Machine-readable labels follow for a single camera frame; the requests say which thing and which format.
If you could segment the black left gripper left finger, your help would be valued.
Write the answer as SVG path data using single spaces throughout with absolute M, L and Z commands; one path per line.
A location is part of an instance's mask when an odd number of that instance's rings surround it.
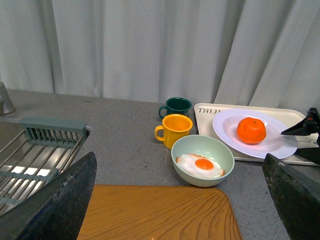
M 75 240 L 97 172 L 93 152 L 0 217 L 2 240 Z

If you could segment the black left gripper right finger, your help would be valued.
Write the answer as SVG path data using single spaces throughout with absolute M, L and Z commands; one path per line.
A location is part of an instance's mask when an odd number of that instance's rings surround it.
M 263 174 L 276 210 L 292 240 L 320 238 L 320 184 L 268 153 Z

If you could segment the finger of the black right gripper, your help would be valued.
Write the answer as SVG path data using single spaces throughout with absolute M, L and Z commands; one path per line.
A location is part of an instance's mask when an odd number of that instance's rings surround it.
M 320 136 L 316 140 L 317 147 L 298 148 L 294 153 L 298 157 L 307 159 L 317 165 L 320 164 Z
M 315 107 L 307 111 L 307 116 L 296 125 L 281 132 L 285 136 L 309 136 L 320 133 L 320 114 Z

